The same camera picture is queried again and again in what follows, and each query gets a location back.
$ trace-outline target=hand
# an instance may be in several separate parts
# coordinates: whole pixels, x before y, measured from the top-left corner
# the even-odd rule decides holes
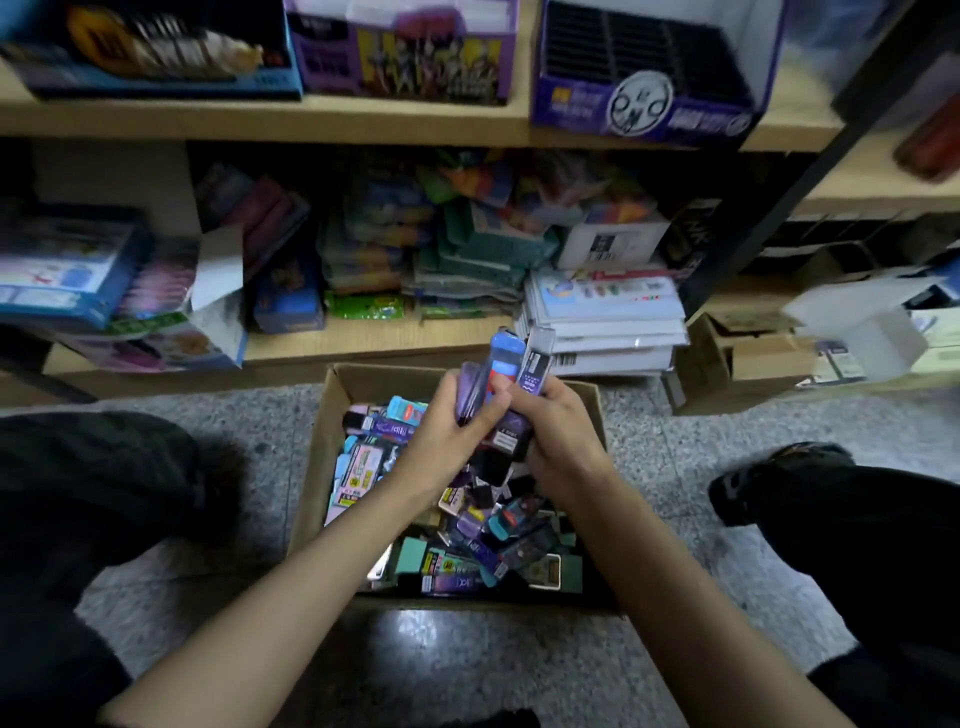
[[[509,394],[510,408],[533,425],[527,464],[544,494],[561,508],[572,510],[578,491],[615,475],[583,401],[555,376],[546,378],[540,397],[504,376],[495,376],[492,385],[498,394]]]
[[[509,392],[498,392],[466,425],[457,425],[457,373],[447,372],[410,443],[396,460],[391,479],[418,483],[424,507],[436,505],[453,477],[460,472],[510,408]]]

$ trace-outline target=white box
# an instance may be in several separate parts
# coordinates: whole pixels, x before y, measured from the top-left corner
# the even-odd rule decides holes
[[[557,259],[560,270],[627,271],[650,262],[670,221],[654,211],[638,223],[569,229]]]

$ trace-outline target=sneaker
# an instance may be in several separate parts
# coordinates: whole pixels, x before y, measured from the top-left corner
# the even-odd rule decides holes
[[[775,451],[770,457],[753,463],[740,470],[724,473],[709,484],[707,494],[717,517],[727,526],[750,525],[754,518],[747,508],[745,496],[749,492],[756,476],[765,468],[776,465],[778,461],[795,455],[822,456],[838,464],[853,464],[850,452],[836,443],[802,442],[787,445]]]

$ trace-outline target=forearm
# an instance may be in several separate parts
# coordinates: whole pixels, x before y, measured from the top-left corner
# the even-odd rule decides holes
[[[385,478],[102,718],[137,728],[265,728],[373,563],[423,507],[418,484]]]
[[[691,726],[850,726],[613,473],[571,519]]]

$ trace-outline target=sticker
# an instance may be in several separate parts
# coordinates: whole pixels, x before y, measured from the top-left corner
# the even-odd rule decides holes
[[[673,84],[665,73],[637,71],[621,82],[607,105],[607,124],[620,136],[640,136],[667,117]]]

